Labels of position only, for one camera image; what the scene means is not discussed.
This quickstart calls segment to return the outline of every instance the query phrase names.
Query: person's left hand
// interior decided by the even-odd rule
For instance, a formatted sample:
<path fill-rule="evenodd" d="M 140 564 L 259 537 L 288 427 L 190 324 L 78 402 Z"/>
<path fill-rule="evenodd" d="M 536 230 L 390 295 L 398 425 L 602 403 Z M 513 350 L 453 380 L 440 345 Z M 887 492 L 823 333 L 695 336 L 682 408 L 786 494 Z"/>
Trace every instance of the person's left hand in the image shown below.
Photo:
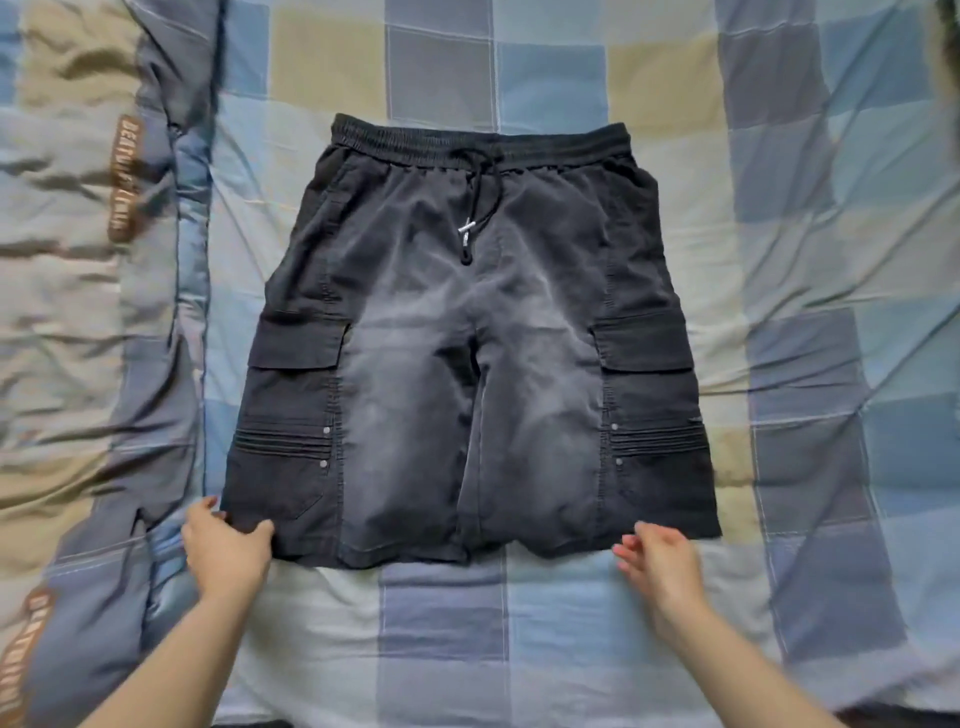
<path fill-rule="evenodd" d="M 208 496 L 187 508 L 180 530 L 187 566 L 201 598 L 252 601 L 270 566 L 274 524 L 263 521 L 253 533 L 241 533 L 225 522 L 226 514 L 213 512 L 216 502 Z"/>

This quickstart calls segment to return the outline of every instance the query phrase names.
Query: brown label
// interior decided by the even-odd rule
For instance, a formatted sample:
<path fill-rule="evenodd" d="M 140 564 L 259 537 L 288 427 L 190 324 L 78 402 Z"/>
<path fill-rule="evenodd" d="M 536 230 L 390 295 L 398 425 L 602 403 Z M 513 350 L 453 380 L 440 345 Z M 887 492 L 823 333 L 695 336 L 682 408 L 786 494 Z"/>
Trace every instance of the brown label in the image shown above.
<path fill-rule="evenodd" d="M 0 728 L 22 728 L 27 716 L 23 681 L 30 656 L 53 613 L 54 597 L 47 589 L 34 589 L 24 600 L 27 622 L 0 656 Z"/>
<path fill-rule="evenodd" d="M 107 237 L 112 243 L 129 243 L 136 236 L 136 161 L 140 154 L 143 122 L 124 114 L 117 122 L 110 153 L 110 221 Z"/>

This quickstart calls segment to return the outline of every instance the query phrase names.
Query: cargo pocket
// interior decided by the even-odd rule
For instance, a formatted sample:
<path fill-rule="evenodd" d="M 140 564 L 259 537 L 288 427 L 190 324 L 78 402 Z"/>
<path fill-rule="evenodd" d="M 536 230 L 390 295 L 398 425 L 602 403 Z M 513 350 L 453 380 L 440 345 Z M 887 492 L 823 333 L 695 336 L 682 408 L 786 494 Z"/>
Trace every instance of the cargo pocket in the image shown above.
<path fill-rule="evenodd" d="M 321 498 L 337 507 L 336 369 L 347 322 L 265 314 L 253 339 L 227 461 L 231 518 L 291 520 Z"/>
<path fill-rule="evenodd" d="M 623 511 L 614 516 L 617 528 L 649 521 L 692 538 L 718 536 L 713 467 L 683 313 L 664 309 L 604 320 L 593 334 L 604 379 L 608 482 Z"/>

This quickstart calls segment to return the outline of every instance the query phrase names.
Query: elastic waistband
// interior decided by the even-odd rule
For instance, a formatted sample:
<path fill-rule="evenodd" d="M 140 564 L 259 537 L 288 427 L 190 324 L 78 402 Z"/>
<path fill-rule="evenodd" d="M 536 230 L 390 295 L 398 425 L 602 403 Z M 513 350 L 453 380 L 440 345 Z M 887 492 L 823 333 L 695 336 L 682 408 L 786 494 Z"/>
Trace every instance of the elastic waistband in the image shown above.
<path fill-rule="evenodd" d="M 433 129 L 378 127 L 338 113 L 332 143 L 396 164 L 469 169 L 470 161 L 454 150 L 475 150 L 495 159 L 501 169 L 579 166 L 630 154 L 630 134 L 610 124 L 577 134 L 498 134 L 445 132 Z"/>

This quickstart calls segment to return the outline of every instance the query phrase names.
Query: forearm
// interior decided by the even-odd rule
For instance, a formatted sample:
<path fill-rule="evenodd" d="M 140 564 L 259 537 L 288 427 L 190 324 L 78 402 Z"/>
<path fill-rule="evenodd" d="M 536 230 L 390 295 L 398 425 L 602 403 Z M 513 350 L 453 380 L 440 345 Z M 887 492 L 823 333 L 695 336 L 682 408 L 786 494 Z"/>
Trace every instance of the forearm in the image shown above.
<path fill-rule="evenodd" d="M 208 728 L 251 599 L 201 599 L 81 728 Z"/>
<path fill-rule="evenodd" d="M 709 608 L 671 624 L 678 656 L 727 728 L 842 728 Z"/>

